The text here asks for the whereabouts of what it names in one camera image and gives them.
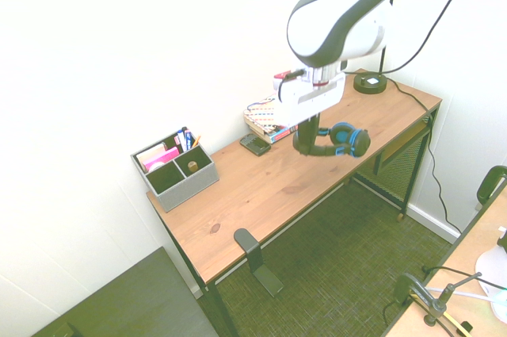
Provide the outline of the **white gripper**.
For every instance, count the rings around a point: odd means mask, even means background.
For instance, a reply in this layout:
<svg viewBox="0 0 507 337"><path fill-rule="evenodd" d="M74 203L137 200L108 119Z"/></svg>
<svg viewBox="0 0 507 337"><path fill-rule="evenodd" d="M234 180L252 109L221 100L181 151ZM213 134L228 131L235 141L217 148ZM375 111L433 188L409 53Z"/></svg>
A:
<svg viewBox="0 0 507 337"><path fill-rule="evenodd" d="M320 88L301 79L282 82L275 95L274 124L290 128L301 123L299 151L309 151L315 146L320 113L336 105L344 89L344 74L338 74Z"/></svg>

